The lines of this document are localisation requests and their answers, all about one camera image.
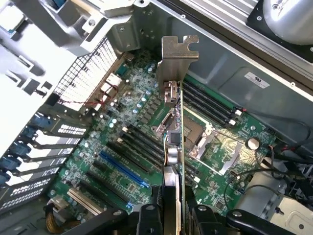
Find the blue pcie slot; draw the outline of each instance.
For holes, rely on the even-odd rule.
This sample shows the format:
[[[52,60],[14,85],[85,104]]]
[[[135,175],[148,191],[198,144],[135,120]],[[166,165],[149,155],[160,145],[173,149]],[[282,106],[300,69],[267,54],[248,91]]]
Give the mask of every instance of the blue pcie slot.
[[[124,173],[126,176],[134,180],[137,184],[139,184],[142,187],[148,188],[149,185],[145,183],[140,177],[136,176],[134,173],[132,173],[130,170],[128,170],[125,166],[117,162],[112,156],[107,154],[104,151],[100,152],[100,157],[103,158],[104,160],[108,161],[108,163],[112,164],[115,166],[120,172]]]

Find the label sticker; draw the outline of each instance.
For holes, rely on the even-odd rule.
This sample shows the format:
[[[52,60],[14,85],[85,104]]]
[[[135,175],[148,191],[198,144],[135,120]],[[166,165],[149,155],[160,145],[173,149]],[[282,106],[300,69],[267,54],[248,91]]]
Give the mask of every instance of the label sticker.
[[[261,78],[257,77],[255,74],[253,74],[251,72],[248,72],[245,75],[245,78],[249,79],[251,82],[258,85],[262,89],[269,87],[269,83],[267,83],[266,81],[263,81]]]

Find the white label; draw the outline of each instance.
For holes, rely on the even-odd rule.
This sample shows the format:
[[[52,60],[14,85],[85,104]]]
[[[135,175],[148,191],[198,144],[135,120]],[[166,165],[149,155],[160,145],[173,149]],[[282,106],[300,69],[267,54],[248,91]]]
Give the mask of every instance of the white label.
[[[269,87],[269,83],[267,83],[266,81],[263,81],[261,78],[257,77],[255,74],[253,74],[251,72],[248,72],[245,75],[245,78],[249,79],[251,82],[258,85],[262,89]]]

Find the motherboard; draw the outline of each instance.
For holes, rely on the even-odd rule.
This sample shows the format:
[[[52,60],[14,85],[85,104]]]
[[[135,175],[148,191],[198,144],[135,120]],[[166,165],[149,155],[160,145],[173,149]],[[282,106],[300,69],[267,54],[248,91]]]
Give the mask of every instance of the motherboard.
[[[130,213],[135,205],[149,202],[151,186],[162,184],[163,135],[175,129],[175,122],[173,108],[165,106],[158,95],[159,60],[146,50],[124,56],[107,79],[114,84],[112,92],[103,88],[99,94],[108,102],[94,114],[91,130],[48,191],[50,198],[66,201],[67,212],[81,222],[97,214],[86,210],[84,200],[90,200],[98,211],[119,207]],[[185,183],[193,188],[198,203],[225,215],[227,182],[256,168],[276,137],[189,75],[183,93]],[[238,176],[231,183],[226,191],[230,208],[251,178]]]

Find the green circuit board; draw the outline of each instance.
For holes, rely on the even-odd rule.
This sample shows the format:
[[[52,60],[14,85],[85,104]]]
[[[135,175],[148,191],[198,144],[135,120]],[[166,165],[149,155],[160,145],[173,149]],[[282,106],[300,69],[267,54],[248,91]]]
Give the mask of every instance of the green circuit board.
[[[119,103],[119,108],[106,106],[99,110],[99,113],[94,117],[91,130],[80,142],[51,186],[48,196],[62,195],[71,202],[69,210],[74,216],[81,215],[80,217],[84,219],[92,217],[82,206],[72,202],[67,195],[70,188],[79,187],[81,180],[87,182],[106,198],[128,212],[132,211],[133,205],[148,203],[151,195],[150,186],[161,184],[161,160],[155,158],[153,161],[153,159],[147,158],[149,150],[141,151],[142,153],[136,151],[135,144],[132,144],[134,140],[130,139],[127,144],[125,141],[127,137],[125,137],[123,130],[123,128],[128,128],[131,125],[143,133],[146,139],[162,146],[163,135],[158,136],[156,129],[171,110],[164,106],[163,101],[158,97],[155,67],[159,60],[148,51],[137,51],[134,53],[133,61],[127,64],[123,63],[120,66],[115,74],[126,85],[114,97]],[[152,71],[148,70],[151,65],[154,65]],[[185,79],[224,105],[233,107],[231,102],[194,78],[187,75]],[[225,162],[233,158],[234,149],[238,144],[241,144],[238,160],[224,175],[214,173],[203,164],[189,158],[188,154],[192,144],[191,147],[187,146],[185,150],[185,162],[198,172],[197,175],[189,175],[187,181],[194,190],[197,202],[212,205],[221,215],[225,215],[227,208],[223,199],[223,192],[227,181],[233,177],[234,173],[256,168],[258,165],[256,159],[261,160],[265,156],[268,151],[267,146],[272,144],[276,137],[268,132],[266,126],[246,113],[236,117],[237,124],[234,127],[221,127],[206,115],[198,113],[192,105],[185,104],[184,118],[188,118],[192,126],[198,129],[205,130],[207,123],[211,123],[218,131],[212,142],[206,146],[206,151],[201,158],[205,164],[217,171],[222,169]],[[251,137],[257,138],[261,143],[260,148],[256,151],[250,150],[245,145],[246,140]],[[112,148],[108,147],[108,143],[120,147],[122,153],[113,151]],[[102,158],[99,155],[101,151],[110,155],[115,162],[141,179],[144,184],[134,181],[132,177],[129,177],[112,162]],[[90,177],[87,172],[96,175],[100,180]],[[238,189],[244,189],[250,179],[251,176],[248,175],[238,178],[230,185],[226,198],[231,208],[236,205],[241,196]],[[99,195],[93,195],[90,191],[84,190],[84,187],[80,190],[99,206],[103,208],[108,206],[105,200],[99,198]]]

